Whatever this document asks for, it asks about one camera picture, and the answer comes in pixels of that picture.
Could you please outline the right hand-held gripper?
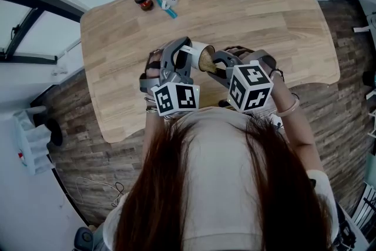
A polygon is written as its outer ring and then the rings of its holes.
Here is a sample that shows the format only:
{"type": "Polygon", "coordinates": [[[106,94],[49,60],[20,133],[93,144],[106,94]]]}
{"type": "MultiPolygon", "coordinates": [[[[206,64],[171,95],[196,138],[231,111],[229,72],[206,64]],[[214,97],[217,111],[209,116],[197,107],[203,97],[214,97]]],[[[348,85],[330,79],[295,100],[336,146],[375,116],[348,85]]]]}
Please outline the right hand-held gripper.
{"type": "Polygon", "coordinates": [[[246,58],[245,64],[240,64],[239,58],[227,51],[216,51],[211,58],[215,64],[223,63],[226,67],[207,73],[229,88],[227,101],[232,107],[246,113],[265,106],[274,84],[260,62],[267,59],[275,67],[276,61],[272,56],[264,50],[255,51],[246,58]]]}

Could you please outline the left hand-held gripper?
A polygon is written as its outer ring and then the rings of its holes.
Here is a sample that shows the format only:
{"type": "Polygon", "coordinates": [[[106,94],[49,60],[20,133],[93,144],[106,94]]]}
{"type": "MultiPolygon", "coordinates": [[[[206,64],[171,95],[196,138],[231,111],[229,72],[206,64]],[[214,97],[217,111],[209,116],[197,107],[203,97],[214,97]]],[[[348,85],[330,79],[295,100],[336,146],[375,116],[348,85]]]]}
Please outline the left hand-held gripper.
{"type": "Polygon", "coordinates": [[[181,50],[183,46],[192,46],[187,36],[170,41],[164,48],[160,71],[171,71],[167,78],[159,75],[148,79],[145,73],[140,76],[140,91],[146,94],[148,112],[157,112],[161,117],[177,117],[199,109],[200,86],[184,83],[180,77],[189,78],[192,68],[192,56],[181,50]]]}

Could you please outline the person's left hand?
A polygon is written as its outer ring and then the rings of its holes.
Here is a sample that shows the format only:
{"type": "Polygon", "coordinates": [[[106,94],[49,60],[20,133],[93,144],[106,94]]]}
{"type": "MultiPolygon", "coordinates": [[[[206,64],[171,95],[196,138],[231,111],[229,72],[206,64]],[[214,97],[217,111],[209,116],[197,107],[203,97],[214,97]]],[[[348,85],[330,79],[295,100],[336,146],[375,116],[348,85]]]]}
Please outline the person's left hand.
{"type": "Polygon", "coordinates": [[[160,75],[160,59],[163,55],[163,50],[158,49],[152,52],[149,56],[145,68],[145,74],[148,79],[158,78],[160,75]]]}

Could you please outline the person's right hand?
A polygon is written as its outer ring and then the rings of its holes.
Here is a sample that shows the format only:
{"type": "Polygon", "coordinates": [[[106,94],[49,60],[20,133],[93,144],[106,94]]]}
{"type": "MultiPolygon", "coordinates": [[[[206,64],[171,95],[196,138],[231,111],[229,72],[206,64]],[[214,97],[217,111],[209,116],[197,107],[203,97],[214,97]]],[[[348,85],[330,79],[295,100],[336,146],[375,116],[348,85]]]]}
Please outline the person's right hand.
{"type": "Polygon", "coordinates": [[[239,60],[243,60],[249,54],[253,53],[254,51],[243,46],[230,46],[224,49],[224,51],[233,54],[234,56],[238,57],[239,60]]]}

